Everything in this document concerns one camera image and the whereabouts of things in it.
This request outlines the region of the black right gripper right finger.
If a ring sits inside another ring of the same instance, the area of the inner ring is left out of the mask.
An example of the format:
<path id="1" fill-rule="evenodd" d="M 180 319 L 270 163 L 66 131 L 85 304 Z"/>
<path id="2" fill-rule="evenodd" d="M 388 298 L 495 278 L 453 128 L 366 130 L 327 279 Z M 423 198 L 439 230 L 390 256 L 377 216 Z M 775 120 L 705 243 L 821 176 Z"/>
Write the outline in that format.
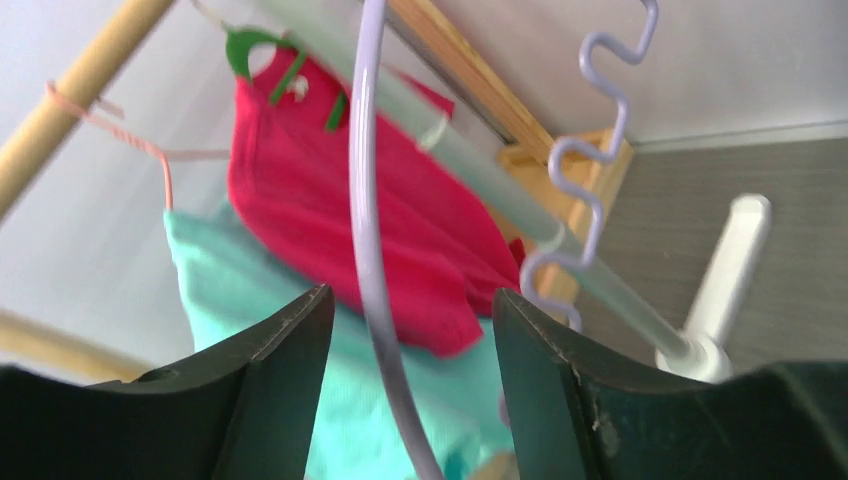
<path id="1" fill-rule="evenodd" d="M 780 362 L 708 384 L 619 354 L 514 291 L 498 291 L 493 308 L 524 479 L 847 475 L 843 362 Z"/>

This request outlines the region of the purple plastic hanger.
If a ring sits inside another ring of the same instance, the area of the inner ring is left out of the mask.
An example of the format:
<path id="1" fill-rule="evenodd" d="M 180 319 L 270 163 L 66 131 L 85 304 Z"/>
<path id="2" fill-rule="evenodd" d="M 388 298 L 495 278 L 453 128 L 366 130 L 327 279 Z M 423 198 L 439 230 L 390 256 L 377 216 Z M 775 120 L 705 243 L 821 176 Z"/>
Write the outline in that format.
<path id="1" fill-rule="evenodd" d="M 623 92 L 595 71 L 591 64 L 591 54 L 594 48 L 602 47 L 630 65 L 641 63 L 646 56 L 659 17 L 656 2 L 643 0 L 642 4 L 647 19 L 636 49 L 628 49 L 616 37 L 603 32 L 589 34 L 581 46 L 581 73 L 596 89 L 615 100 L 616 123 L 610 148 L 606 152 L 575 137 L 565 137 L 554 143 L 548 161 L 550 179 L 560 190 L 587 205 L 591 210 L 592 219 L 585 245 L 579 255 L 566 254 L 565 231 L 560 229 L 556 239 L 549 241 L 541 251 L 528 256 L 528 265 L 522 270 L 522 290 L 527 296 L 533 297 L 537 294 L 530 277 L 537 267 L 545 263 L 556 263 L 565 268 L 580 280 L 584 287 L 590 286 L 594 281 L 589 277 L 588 271 L 603 230 L 602 204 L 594 194 L 563 177 L 560 163 L 565 153 L 571 150 L 604 164 L 618 156 L 623 130 L 629 118 L 629 100 Z M 380 243 L 374 147 L 377 80 L 385 8 L 383 1 L 365 2 L 357 45 L 352 93 L 352 133 L 349 139 L 353 245 L 365 317 L 399 434 L 418 477 L 440 479 L 443 472 L 426 437 L 404 371 L 391 316 Z"/>

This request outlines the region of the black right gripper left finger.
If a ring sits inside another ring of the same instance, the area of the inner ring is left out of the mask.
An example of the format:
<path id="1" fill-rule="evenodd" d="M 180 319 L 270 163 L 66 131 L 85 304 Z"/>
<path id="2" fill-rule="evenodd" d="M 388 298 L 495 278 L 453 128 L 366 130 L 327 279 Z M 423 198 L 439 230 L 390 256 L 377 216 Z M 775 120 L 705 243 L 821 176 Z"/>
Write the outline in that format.
<path id="1" fill-rule="evenodd" d="M 326 285 L 132 382 L 1 370 L 5 479 L 301 479 L 333 328 Z"/>

